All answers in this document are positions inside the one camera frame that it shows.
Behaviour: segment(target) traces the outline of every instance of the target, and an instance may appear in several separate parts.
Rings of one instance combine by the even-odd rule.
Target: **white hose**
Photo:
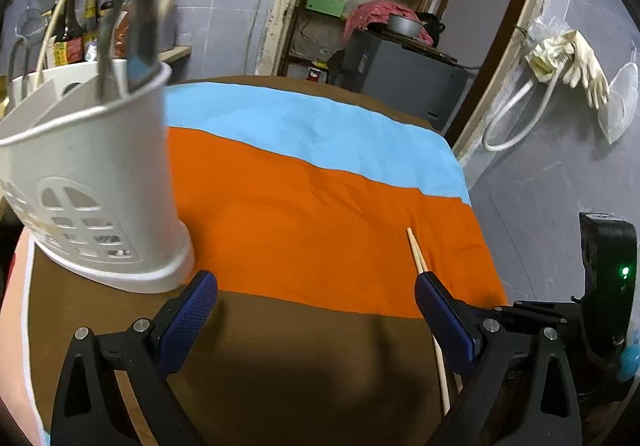
[[[519,103],[522,100],[522,98],[525,95],[527,95],[527,92],[529,92],[529,90],[531,90],[534,87],[534,85],[537,82],[536,78],[531,77],[524,84],[524,86],[521,89],[519,89],[518,92],[513,97],[510,98],[510,100],[508,100],[507,104],[505,104],[502,108],[500,108],[497,111],[495,116],[491,119],[489,126],[486,127],[486,130],[484,130],[484,134],[482,135],[482,146],[484,146],[484,149],[492,152],[503,151],[508,148],[511,148],[512,146],[515,146],[518,142],[520,142],[529,134],[529,132],[536,125],[536,122],[540,120],[540,117],[542,117],[542,114],[545,112],[546,105],[548,105],[549,99],[551,99],[551,95],[554,93],[554,89],[556,87],[556,84],[558,83],[558,79],[562,75],[562,72],[564,71],[564,67],[569,61],[570,61],[569,57],[565,58],[565,60],[561,62],[558,69],[555,71],[553,77],[549,81],[549,84],[546,86],[545,96],[542,98],[542,102],[540,103],[540,107],[538,108],[538,111],[533,116],[533,119],[529,121],[527,126],[525,126],[524,129],[512,139],[509,139],[508,141],[505,141],[502,144],[492,145],[492,144],[489,144],[489,137],[494,131],[495,126],[498,124],[498,122],[500,122],[500,119],[502,119],[507,114],[507,112],[510,111],[510,109],[513,108],[517,103]]]

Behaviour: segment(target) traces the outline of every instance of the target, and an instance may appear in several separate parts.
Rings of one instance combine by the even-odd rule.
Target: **metal pot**
[[[397,14],[390,14],[386,27],[395,34],[417,38],[422,30],[422,23]]]

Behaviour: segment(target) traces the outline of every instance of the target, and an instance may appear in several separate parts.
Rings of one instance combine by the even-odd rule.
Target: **red cloth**
[[[413,21],[419,21],[418,16],[409,7],[389,0],[369,1],[359,5],[349,14],[342,34],[342,45],[346,45],[349,42],[353,29],[366,30],[367,25],[370,23],[387,23],[390,14],[397,14]],[[433,46],[433,40],[426,30],[422,29],[420,31],[419,38],[430,47]]]

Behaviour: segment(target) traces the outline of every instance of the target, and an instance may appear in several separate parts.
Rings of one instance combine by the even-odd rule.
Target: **plastic utensil caddy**
[[[114,61],[121,90],[124,65]],[[46,70],[44,84],[0,122],[0,187],[62,267],[117,289],[169,291],[194,262],[168,165],[171,70],[163,63],[148,85],[105,104],[95,98],[96,72],[96,63]],[[74,82],[82,86],[62,98]]]

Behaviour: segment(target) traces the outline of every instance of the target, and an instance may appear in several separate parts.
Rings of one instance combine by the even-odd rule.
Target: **light blue cloth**
[[[240,84],[179,84],[166,89],[166,123],[470,203],[462,169],[440,135],[324,97]]]

